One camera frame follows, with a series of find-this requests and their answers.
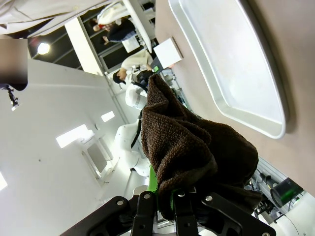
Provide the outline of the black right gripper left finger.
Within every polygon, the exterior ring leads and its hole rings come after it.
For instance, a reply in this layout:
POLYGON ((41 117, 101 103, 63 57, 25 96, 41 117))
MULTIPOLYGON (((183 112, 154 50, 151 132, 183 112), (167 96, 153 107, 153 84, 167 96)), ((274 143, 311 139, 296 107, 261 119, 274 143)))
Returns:
POLYGON ((62 233, 63 236, 152 236, 157 213, 157 177, 149 172, 146 191, 130 200, 115 196, 97 210, 62 233))

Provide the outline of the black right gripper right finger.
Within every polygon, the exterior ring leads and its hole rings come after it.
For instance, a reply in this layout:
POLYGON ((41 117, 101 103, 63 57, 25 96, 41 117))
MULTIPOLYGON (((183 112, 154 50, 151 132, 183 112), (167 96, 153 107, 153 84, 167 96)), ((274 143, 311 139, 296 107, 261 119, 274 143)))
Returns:
POLYGON ((178 190, 172 194, 172 205, 178 236, 197 236, 199 227, 216 236, 276 235, 275 229, 214 192, 178 190))

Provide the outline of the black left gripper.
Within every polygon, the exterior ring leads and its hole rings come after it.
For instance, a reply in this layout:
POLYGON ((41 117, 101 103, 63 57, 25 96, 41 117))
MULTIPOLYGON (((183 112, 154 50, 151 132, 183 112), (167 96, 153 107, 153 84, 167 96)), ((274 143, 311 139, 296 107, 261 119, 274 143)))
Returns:
POLYGON ((162 71, 162 66, 160 63, 151 64, 152 71, 144 70, 136 75, 136 82, 142 84, 143 86, 148 86, 148 80, 152 76, 152 72, 159 74, 162 71))

